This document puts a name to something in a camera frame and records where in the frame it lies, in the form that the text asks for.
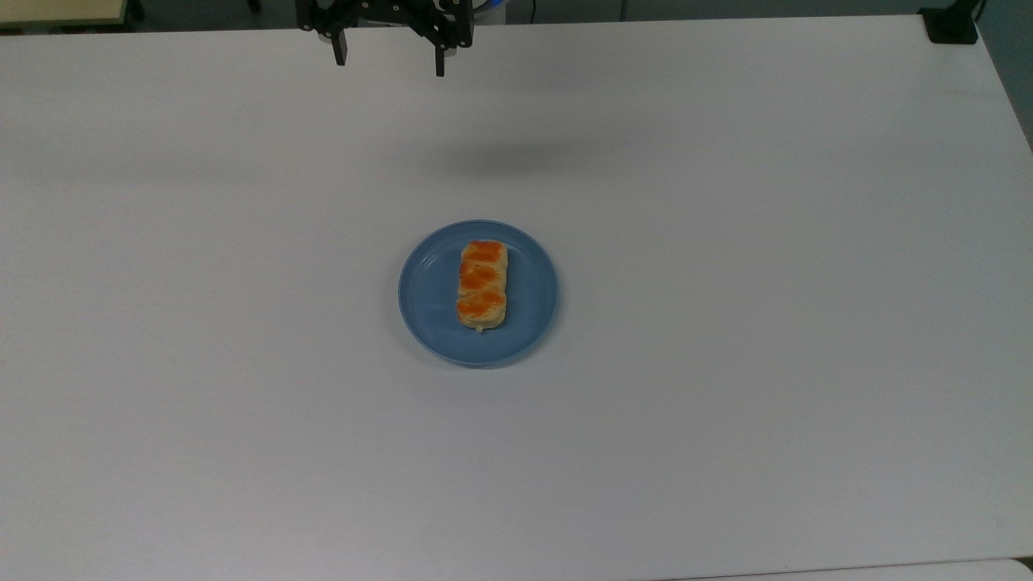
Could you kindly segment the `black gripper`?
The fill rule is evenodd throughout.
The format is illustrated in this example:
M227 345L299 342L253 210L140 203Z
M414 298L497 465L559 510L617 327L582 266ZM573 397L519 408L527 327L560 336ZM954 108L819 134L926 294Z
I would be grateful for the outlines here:
M475 30L472 1L295 1L299 29L315 31L331 44L338 66L346 66L345 33L361 21L411 28L434 47L435 77L444 77L446 57L469 48Z

